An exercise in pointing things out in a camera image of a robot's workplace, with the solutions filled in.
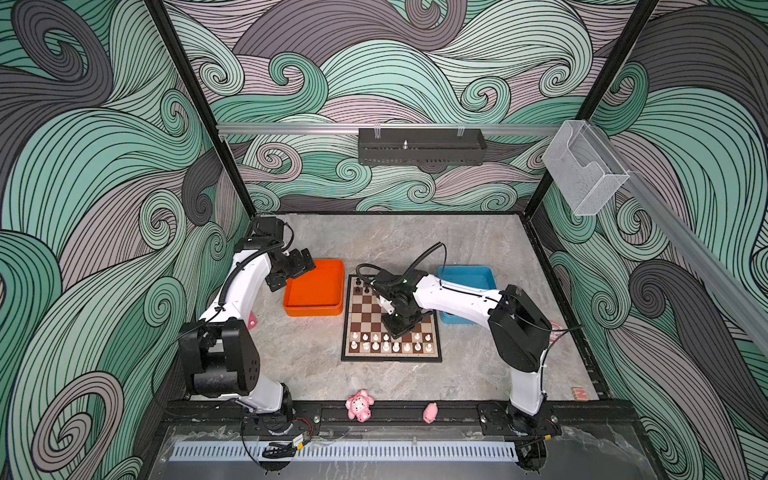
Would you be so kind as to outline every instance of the black metal frame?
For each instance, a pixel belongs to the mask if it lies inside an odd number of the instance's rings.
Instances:
[[[184,48],[181,46],[181,40],[170,20],[168,11],[165,9],[163,0],[144,0],[144,3],[147,5],[147,9],[157,27],[157,31],[163,38],[163,43],[170,55],[170,59],[173,60],[174,65],[176,65],[179,77],[190,95],[192,105],[194,105],[195,110],[197,110],[197,113],[200,115],[200,120],[203,122],[203,126],[208,132],[210,141],[213,143],[214,149],[216,150],[221,163],[224,165],[224,170],[227,171],[227,174],[232,181],[232,185],[234,185],[235,192],[240,198],[240,202],[242,202],[248,218],[253,218],[256,215],[256,207],[253,205],[253,200],[251,200],[250,194],[248,194],[248,189],[245,186],[243,178],[240,176],[240,172],[237,171],[237,162],[235,162],[232,151],[229,146],[219,138],[214,113],[205,99],[203,89],[197,82],[197,78],[192,70],[192,64],[190,63]]]
[[[253,205],[253,201],[248,194],[245,182],[243,181],[240,173],[237,170],[237,162],[235,161],[231,150],[227,144],[221,140],[217,131],[217,122],[214,117],[210,106],[205,100],[204,94],[197,81],[197,77],[194,74],[191,63],[181,45],[180,39],[171,23],[170,16],[164,6],[163,0],[144,0],[145,4],[154,20],[157,30],[159,31],[163,42],[168,50],[168,53],[173,60],[176,68],[179,72],[180,78],[184,83],[187,91],[189,92],[190,99],[200,115],[200,119],[203,122],[204,127],[210,139],[214,145],[214,148],[226,169],[230,179],[234,185],[240,201],[249,215],[253,217],[257,211]],[[587,120],[597,110],[597,107],[602,100],[603,96],[611,86],[616,75],[621,70],[622,66],[631,49],[634,47],[634,43],[637,37],[640,35],[643,27],[650,18],[658,0],[639,0],[632,15],[630,16],[627,25],[621,32],[621,35],[616,40],[616,46],[610,53],[605,66],[602,68],[596,82],[592,89],[584,99],[584,103],[579,110],[576,119]],[[538,239],[535,228],[531,222],[532,216],[535,214],[537,208],[540,206],[544,195],[547,193],[548,188],[552,183],[552,178],[549,173],[545,173],[540,183],[537,186],[536,191],[529,200],[525,211],[504,211],[504,212],[349,212],[349,211],[319,211],[319,212],[304,212],[308,214],[453,214],[453,215],[477,215],[477,214],[489,214],[489,215],[506,215],[506,214],[518,214],[521,217],[521,221],[528,235],[531,245],[534,248],[536,256],[545,272],[545,277],[555,300],[562,311],[565,322],[568,327],[572,327],[578,324],[576,317],[571,309],[568,299],[566,298],[563,289],[554,274],[554,271],[549,263],[546,253],[541,245],[541,241]],[[594,384],[595,389],[598,391],[598,395],[601,400],[590,402],[546,402],[546,409],[551,410],[551,415],[558,418],[560,425],[578,425],[583,422],[624,422],[628,425],[632,425],[634,431],[637,433],[638,438],[641,441],[645,455],[649,458],[649,461],[654,468],[658,478],[666,478],[667,474],[657,459],[656,452],[650,443],[650,439],[645,434],[643,426],[640,423],[637,413],[634,411],[634,407],[630,402],[622,400],[608,400],[607,383],[601,374],[600,368],[595,361],[594,355],[590,349],[590,346],[582,331],[576,330],[571,334],[576,342],[576,346],[581,354],[581,358],[584,360],[584,364],[587,367],[587,371]],[[323,428],[338,429],[339,433],[343,433],[344,429],[350,429],[355,425],[358,425],[356,421],[349,421],[346,415],[346,408],[343,401],[338,402],[305,402],[295,401],[293,403],[296,409],[296,417],[304,417],[310,419],[318,415],[321,420],[318,425],[315,425],[316,430],[322,430]],[[488,419],[491,418],[493,410],[496,405],[501,405],[499,402],[438,402],[441,412],[440,419],[436,419],[435,423],[429,427],[436,426],[457,426],[468,425],[475,426],[481,429],[487,435],[498,434],[494,433],[491,429],[494,428],[495,423]],[[422,411],[425,407],[425,402],[407,402],[407,401],[392,401],[392,402],[377,402],[373,408],[376,408],[377,414],[375,418],[369,420],[367,425],[374,426],[379,423],[386,425],[411,425],[411,426],[425,426],[421,420]],[[188,400],[175,400],[169,402],[167,405],[167,412],[163,413],[162,420],[157,426],[155,436],[151,443],[151,451],[155,455],[160,450],[164,436],[168,427],[172,425],[193,425],[192,421],[180,419],[174,415],[193,415],[196,419],[202,419],[202,422],[209,425],[221,425],[229,424],[232,422],[242,422],[244,418],[247,418],[245,410],[236,404],[225,404],[218,409],[210,409],[209,402],[191,402]],[[255,424],[248,427],[249,429],[256,429]],[[513,437],[505,435],[511,441],[521,440],[520,437]],[[146,458],[144,465],[139,474],[139,478],[146,478],[149,475],[151,466],[154,464],[153,458]]]
[[[523,216],[521,216],[521,220],[523,227],[525,228],[525,232],[528,234],[528,239],[531,241],[533,251],[536,253],[536,258],[538,258],[538,262],[541,264],[541,269],[544,271],[544,276],[547,279],[549,288],[552,290],[554,301],[557,302],[558,307],[560,307],[560,311],[563,314],[563,319],[565,320],[566,326],[568,328],[577,326],[579,322],[576,319],[576,315],[574,315],[571,304],[568,302],[568,298],[565,296],[565,292],[563,291],[563,287],[561,286],[560,281],[554,274],[552,265],[549,263],[547,254],[544,252],[544,247],[541,245],[541,241],[538,239],[538,235],[536,234],[536,229],[534,228],[533,223],[530,219]],[[587,373],[589,374],[592,385],[598,394],[598,398],[600,400],[609,399],[611,394],[608,388],[608,384],[603,377],[603,373],[600,370],[598,361],[592,354],[592,349],[589,346],[587,337],[584,335],[584,331],[581,329],[574,330],[571,332],[571,337],[573,337],[574,342],[576,343],[576,348],[578,349],[578,352],[581,356],[581,360],[584,362],[584,367],[587,369]]]
[[[501,436],[507,442],[516,442],[520,445],[539,440],[548,433],[559,432],[562,426],[580,428],[595,424],[606,425],[607,427],[628,425],[637,435],[644,454],[657,477],[659,479],[667,478],[667,473],[661,467],[640,418],[637,416],[632,403],[626,400],[545,402],[540,414],[540,418],[542,418],[541,431],[528,436],[515,435],[509,428],[508,417],[504,414],[506,405],[503,402],[437,402],[440,415],[430,425],[426,425],[422,420],[426,404],[427,402],[378,401],[371,406],[374,415],[366,422],[365,426],[371,428],[426,427],[430,429],[465,427],[475,432],[481,432],[483,435]],[[344,401],[295,401],[293,408],[296,410],[295,418],[306,419],[312,424],[316,435],[321,435],[324,439],[341,438],[350,432],[355,432],[355,427],[361,426],[356,420],[349,420]],[[187,415],[194,418],[194,421],[180,419],[175,415]],[[243,435],[258,435],[262,440],[291,440],[296,434],[296,432],[291,432],[291,435],[272,435],[253,422],[245,408],[234,403],[225,404],[218,409],[211,409],[210,402],[206,401],[174,400],[168,403],[167,412],[155,430],[151,448],[154,456],[145,459],[138,478],[148,477],[163,445],[168,428],[181,425],[219,427],[232,424],[243,425]],[[309,427],[305,426],[303,422],[296,422],[296,425],[300,430],[309,430]]]
[[[654,13],[658,2],[659,0],[640,0],[637,2],[637,6],[635,6],[632,15],[627,20],[624,30],[621,31],[621,34],[616,39],[616,44],[608,55],[608,60],[606,60],[592,88],[587,93],[584,103],[581,104],[575,120],[589,120],[592,118],[592,115],[598,109],[598,105],[603,100],[603,96],[605,96],[608,88],[614,82],[614,78],[619,74],[621,68],[624,67],[627,57],[629,57],[632,48],[634,48],[634,43],[640,37],[643,27],[645,27],[645,24],[650,19],[651,14]],[[526,217],[533,217],[551,185],[552,176],[547,171],[538,183],[528,205],[525,206]]]

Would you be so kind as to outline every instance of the pink toy pig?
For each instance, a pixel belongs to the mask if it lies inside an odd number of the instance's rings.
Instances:
[[[360,390],[355,396],[349,397],[349,400],[346,401],[349,419],[357,417],[358,422],[365,422],[371,418],[371,409],[368,408],[370,405],[373,405],[373,398],[368,396],[366,390]]]
[[[427,408],[424,409],[424,421],[432,423],[437,418],[437,403],[430,403]]]

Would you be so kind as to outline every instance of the table surface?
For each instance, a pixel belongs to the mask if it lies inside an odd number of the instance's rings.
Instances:
[[[522,287],[561,328],[565,323],[516,215],[305,215],[280,216],[296,232],[293,246],[313,257],[344,262],[346,274],[358,263],[401,273],[437,241],[448,246],[448,265],[486,265],[496,284]],[[435,273],[442,249],[419,268]],[[510,369],[499,358],[492,336],[478,325],[440,324],[441,363],[342,362],[344,315],[293,318],[283,310],[283,291],[262,288],[253,306],[251,335],[261,355],[261,374],[290,388],[294,399],[346,399],[367,389],[374,399],[507,399]],[[552,400],[574,399],[581,387],[597,399],[576,345],[567,335],[550,351],[545,390]]]

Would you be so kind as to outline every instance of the wall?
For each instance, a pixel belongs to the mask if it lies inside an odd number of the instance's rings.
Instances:
[[[634,8],[601,3],[166,1],[219,122],[450,124],[573,118]],[[485,165],[422,171],[362,167],[351,136],[229,138],[262,210],[521,211],[548,140],[489,140]]]
[[[765,308],[766,10],[711,4],[651,20],[593,120]],[[765,478],[768,359],[643,207],[620,190],[577,218],[553,187],[535,225],[670,477]]]
[[[0,476],[133,478],[241,207],[141,0],[3,2],[0,62]]]

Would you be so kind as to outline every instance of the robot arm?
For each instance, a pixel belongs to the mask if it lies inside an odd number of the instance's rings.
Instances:
[[[283,252],[283,228],[276,217],[255,219],[235,246],[232,267],[215,300],[198,321],[181,326],[179,355],[189,393],[233,396],[257,413],[283,406],[284,387],[260,375],[259,353],[244,322],[262,282],[275,291],[288,278],[315,268],[307,249]]]
[[[498,354],[511,367],[510,402],[528,415],[538,413],[545,398],[542,376],[552,326],[523,289],[480,290],[420,270],[399,277],[380,270],[371,287],[386,311],[382,322],[395,338],[422,320],[422,310],[441,310],[489,329]]]

